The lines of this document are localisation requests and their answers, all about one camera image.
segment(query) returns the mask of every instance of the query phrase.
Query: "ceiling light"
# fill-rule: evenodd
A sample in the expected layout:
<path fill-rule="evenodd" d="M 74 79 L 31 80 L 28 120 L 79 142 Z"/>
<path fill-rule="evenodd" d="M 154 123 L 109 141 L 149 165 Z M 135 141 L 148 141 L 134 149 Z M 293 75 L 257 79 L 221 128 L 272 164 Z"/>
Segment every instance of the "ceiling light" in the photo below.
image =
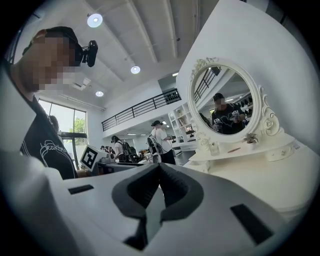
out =
<path fill-rule="evenodd" d="M 102 91 L 97 91 L 96 93 L 95 93 L 95 95 L 97 96 L 97 97 L 102 97 L 103 95 L 104 95 L 104 93 L 102 92 Z"/>
<path fill-rule="evenodd" d="M 88 20 L 86 21 L 88 26 L 91 28 L 97 28 L 101 25 L 103 21 L 103 18 L 98 13 L 89 13 L 88 14 Z"/>
<path fill-rule="evenodd" d="M 138 66 L 133 66 L 132 68 L 131 68 L 131 73 L 132 74 L 138 74 L 140 72 L 140 67 L 138 67 Z"/>

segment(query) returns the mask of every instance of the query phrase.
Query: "mirror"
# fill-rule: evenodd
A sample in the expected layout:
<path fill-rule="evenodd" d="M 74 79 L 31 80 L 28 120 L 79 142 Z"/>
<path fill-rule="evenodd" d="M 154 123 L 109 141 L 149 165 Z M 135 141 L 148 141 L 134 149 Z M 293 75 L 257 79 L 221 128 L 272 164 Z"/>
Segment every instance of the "mirror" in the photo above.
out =
<path fill-rule="evenodd" d="M 253 98 L 245 80 L 226 66 L 211 66 L 198 77 L 194 103 L 202 121 L 216 133 L 242 131 L 253 114 Z"/>

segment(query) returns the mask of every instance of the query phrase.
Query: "black t-shirt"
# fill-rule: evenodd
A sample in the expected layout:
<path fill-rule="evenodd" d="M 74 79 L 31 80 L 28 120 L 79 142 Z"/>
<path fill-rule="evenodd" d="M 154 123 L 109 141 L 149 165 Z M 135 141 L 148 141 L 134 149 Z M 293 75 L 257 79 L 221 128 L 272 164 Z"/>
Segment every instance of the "black t-shirt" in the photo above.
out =
<path fill-rule="evenodd" d="M 20 93 L 11 79 L 10 65 L 4 63 L 4 66 L 13 86 Z M 24 137 L 20 151 L 24 155 L 39 159 L 46 167 L 57 169 L 63 180 L 77 178 L 78 175 L 74 163 L 54 130 L 53 124 L 45 110 L 35 97 L 31 102 L 22 93 L 20 95 L 36 114 L 33 123 Z"/>
<path fill-rule="evenodd" d="M 245 126 L 243 122 L 235 123 L 234 121 L 230 120 L 230 118 L 233 117 L 232 113 L 233 111 L 237 111 L 240 114 L 245 114 L 241 108 L 236 104 L 226 104 L 226 108 L 224 110 L 215 110 L 215 112 L 212 113 L 212 125 L 215 123 L 215 119 L 220 119 L 222 122 L 220 133 L 226 134 L 226 135 L 232 135 L 240 132 Z"/>

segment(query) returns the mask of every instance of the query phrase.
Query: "small potted plant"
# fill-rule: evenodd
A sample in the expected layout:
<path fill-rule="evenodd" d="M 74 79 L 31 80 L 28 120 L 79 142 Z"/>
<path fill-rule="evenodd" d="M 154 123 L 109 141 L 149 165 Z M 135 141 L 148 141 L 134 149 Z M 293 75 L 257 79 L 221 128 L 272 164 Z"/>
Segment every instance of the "small potted plant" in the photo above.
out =
<path fill-rule="evenodd" d="M 253 150 L 258 144 L 257 135 L 254 133 L 247 133 L 243 141 L 246 142 L 249 150 Z"/>

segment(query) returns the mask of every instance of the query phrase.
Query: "tree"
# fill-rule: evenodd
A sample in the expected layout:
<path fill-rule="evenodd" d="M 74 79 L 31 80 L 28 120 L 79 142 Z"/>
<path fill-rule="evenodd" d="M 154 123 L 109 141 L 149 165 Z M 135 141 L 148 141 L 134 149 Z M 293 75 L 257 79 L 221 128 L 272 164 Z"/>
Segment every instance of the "tree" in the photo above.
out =
<path fill-rule="evenodd" d="M 85 133 L 85 120 L 83 118 L 77 117 L 74 120 L 74 131 L 72 128 L 69 129 L 69 133 Z M 75 145 L 86 145 L 86 139 L 85 138 L 76 138 L 75 139 Z"/>

